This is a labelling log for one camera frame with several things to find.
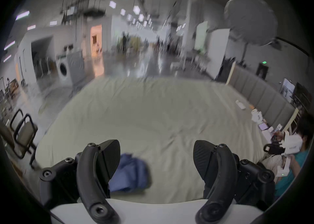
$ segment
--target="teal shirt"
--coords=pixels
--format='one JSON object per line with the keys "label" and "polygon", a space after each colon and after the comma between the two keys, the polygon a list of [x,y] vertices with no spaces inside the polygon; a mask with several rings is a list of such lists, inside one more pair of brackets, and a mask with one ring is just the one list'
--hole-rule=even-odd
{"label": "teal shirt", "polygon": [[[300,165],[300,167],[302,167],[306,156],[307,156],[308,150],[306,151],[302,151],[302,152],[298,152],[297,154],[295,154],[296,157],[296,161],[297,163]],[[291,182],[294,179],[294,175],[292,173],[292,170],[290,169],[288,176],[283,177],[277,184],[276,184],[276,191],[275,191],[275,197],[281,196],[289,187],[289,185],[291,184]]]}

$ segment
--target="black metal chair frame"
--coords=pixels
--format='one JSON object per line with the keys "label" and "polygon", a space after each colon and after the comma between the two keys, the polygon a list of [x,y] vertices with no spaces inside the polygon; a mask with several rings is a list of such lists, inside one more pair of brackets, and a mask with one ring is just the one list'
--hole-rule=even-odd
{"label": "black metal chair frame", "polygon": [[[12,124],[13,124],[14,119],[16,118],[16,116],[18,115],[19,112],[22,114],[23,119],[19,122],[19,124],[18,124],[18,126],[16,127],[16,129],[13,129]],[[18,132],[20,131],[22,125],[26,123],[26,118],[29,118],[29,121],[30,121],[30,123],[31,123],[31,125],[32,125],[32,127],[33,127],[33,130],[34,130],[34,135],[33,135],[32,139],[31,139],[31,141],[30,141],[31,144],[30,144],[29,146],[25,146],[24,144],[19,143],[18,140],[17,140],[17,138],[18,138]],[[36,146],[33,144],[33,140],[34,140],[34,138],[35,138],[37,129],[35,128],[35,125],[34,125],[34,123],[33,123],[33,120],[32,120],[32,118],[31,118],[30,114],[27,113],[27,114],[25,114],[25,116],[24,116],[22,110],[21,110],[21,109],[18,109],[18,111],[14,114],[14,116],[13,116],[11,122],[10,122],[10,129],[14,132],[14,134],[13,134],[14,142],[17,143],[19,146],[25,148],[26,151],[27,151],[29,154],[32,155],[32,156],[30,157],[29,165],[32,167],[32,169],[34,169],[32,163],[33,163],[33,161],[34,161],[34,159],[35,159]],[[34,150],[33,153],[29,150],[30,147],[33,148],[33,150]],[[15,150],[13,150],[13,152],[14,152],[14,154],[15,154],[19,159],[23,159],[24,156],[25,156],[25,153],[26,153],[26,152],[25,152],[24,155],[18,155],[18,154],[15,152]]]}

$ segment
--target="glossy gray floor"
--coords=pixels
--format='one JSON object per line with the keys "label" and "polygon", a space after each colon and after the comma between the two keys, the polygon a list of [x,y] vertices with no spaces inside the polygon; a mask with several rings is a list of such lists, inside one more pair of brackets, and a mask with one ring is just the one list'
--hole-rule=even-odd
{"label": "glossy gray floor", "polygon": [[[88,82],[99,76],[168,76],[174,78],[206,79],[210,81],[210,78],[206,74],[199,73],[189,62],[186,63],[185,71],[182,69],[171,70],[170,66],[173,61],[179,61],[179,59],[166,52],[155,52],[152,48],[148,48],[145,52],[137,54],[99,54],[95,57],[88,57],[85,59],[86,78],[84,81],[75,87],[64,87],[60,83],[57,73],[44,76],[38,79],[35,85],[29,85],[24,89],[19,88],[16,98],[12,101],[14,111],[21,108],[24,113],[29,113],[32,116],[33,122],[38,125],[38,132],[34,139],[34,143],[37,145],[66,103]],[[37,167],[36,161],[34,161],[35,169],[32,170],[29,166],[29,154],[26,154],[24,159],[19,160],[10,152],[9,148],[7,150],[22,170],[26,186],[38,198],[40,168]]]}

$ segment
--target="wooden frame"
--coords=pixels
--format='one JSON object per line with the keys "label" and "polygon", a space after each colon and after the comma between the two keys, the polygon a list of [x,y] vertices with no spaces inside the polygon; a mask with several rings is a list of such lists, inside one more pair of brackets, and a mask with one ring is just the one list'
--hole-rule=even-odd
{"label": "wooden frame", "polygon": [[231,69],[230,69],[230,73],[229,73],[228,79],[226,81],[226,85],[228,85],[230,80],[231,80],[231,76],[233,74],[233,71],[234,71],[234,68],[235,68],[235,65],[236,65],[235,63],[236,63],[235,61],[232,63],[232,66],[231,66]]}
{"label": "wooden frame", "polygon": [[291,118],[289,119],[288,123],[287,123],[286,126],[282,129],[281,132],[284,132],[284,131],[286,131],[286,130],[289,129],[289,127],[290,127],[290,125],[292,124],[293,120],[296,119],[296,116],[298,115],[298,113],[299,113],[299,109],[296,108],[296,109],[294,110],[294,112],[293,112]]}

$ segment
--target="ceiling light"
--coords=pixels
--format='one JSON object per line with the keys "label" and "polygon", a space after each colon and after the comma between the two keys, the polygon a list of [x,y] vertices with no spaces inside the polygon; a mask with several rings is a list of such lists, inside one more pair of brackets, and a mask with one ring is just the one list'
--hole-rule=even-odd
{"label": "ceiling light", "polygon": [[29,27],[27,28],[27,30],[31,30],[31,29],[34,29],[34,28],[36,28],[36,25],[29,26]]}
{"label": "ceiling light", "polygon": [[6,50],[8,47],[11,47],[13,44],[15,43],[15,41],[12,41],[9,45],[7,45],[4,50]]}
{"label": "ceiling light", "polygon": [[143,14],[140,14],[140,15],[139,15],[139,21],[142,22],[143,20],[144,20],[144,15],[143,15]]}
{"label": "ceiling light", "polygon": [[167,21],[167,20],[165,20],[164,25],[162,26],[162,29],[161,29],[161,30],[163,30],[163,29],[164,29],[164,26],[165,26],[165,24],[166,24],[166,21]]}
{"label": "ceiling light", "polygon": [[109,2],[109,6],[112,7],[113,9],[116,8],[116,5],[117,5],[116,2],[114,2],[112,0]]}
{"label": "ceiling light", "polygon": [[141,11],[141,9],[139,8],[139,6],[134,6],[133,7],[133,12],[135,13],[135,14],[139,14],[139,12]]}
{"label": "ceiling light", "polygon": [[7,59],[9,59],[11,57],[11,55],[9,55],[6,59],[3,60],[3,62],[5,62]]}
{"label": "ceiling light", "polygon": [[16,17],[15,20],[18,20],[18,19],[23,18],[23,17],[28,16],[28,15],[29,15],[29,11],[26,11],[26,12],[24,12],[24,13],[19,14],[19,15]]}

